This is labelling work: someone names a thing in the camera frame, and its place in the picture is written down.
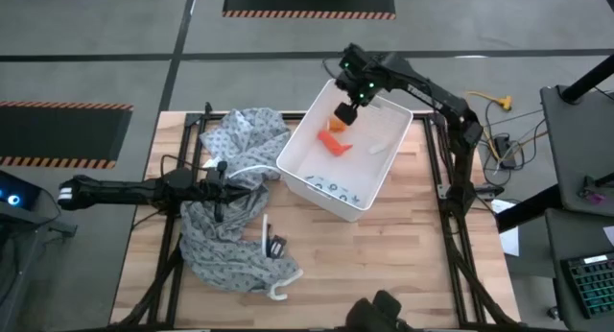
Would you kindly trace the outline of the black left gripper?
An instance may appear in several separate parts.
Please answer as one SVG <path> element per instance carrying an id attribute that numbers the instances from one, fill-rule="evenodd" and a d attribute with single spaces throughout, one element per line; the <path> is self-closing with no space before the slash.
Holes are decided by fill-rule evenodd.
<path id="1" fill-rule="evenodd" d="M 218 162 L 215 167 L 192 167 L 193 181 L 198 189 L 198 201 L 213 202 L 216 222 L 224 220 L 222 204 L 225 198 L 227 202 L 234 202 L 251 193 L 251 189 L 241 186 L 228 184 L 225 188 L 226 169 L 226 161 Z"/>

